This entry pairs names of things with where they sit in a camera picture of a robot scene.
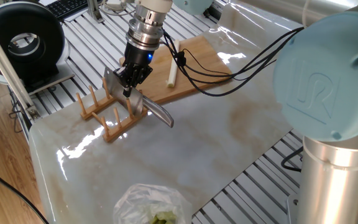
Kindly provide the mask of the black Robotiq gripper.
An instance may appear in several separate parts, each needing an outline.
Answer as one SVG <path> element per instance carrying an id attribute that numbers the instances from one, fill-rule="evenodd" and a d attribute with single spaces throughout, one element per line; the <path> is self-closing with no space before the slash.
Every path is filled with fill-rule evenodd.
<path id="1" fill-rule="evenodd" d="M 142 50 L 131 44 L 126 45 L 124 66 L 114 71 L 115 76 L 123 87 L 123 95 L 130 97 L 132 88 L 141 84 L 153 71 L 150 63 L 154 50 Z"/>

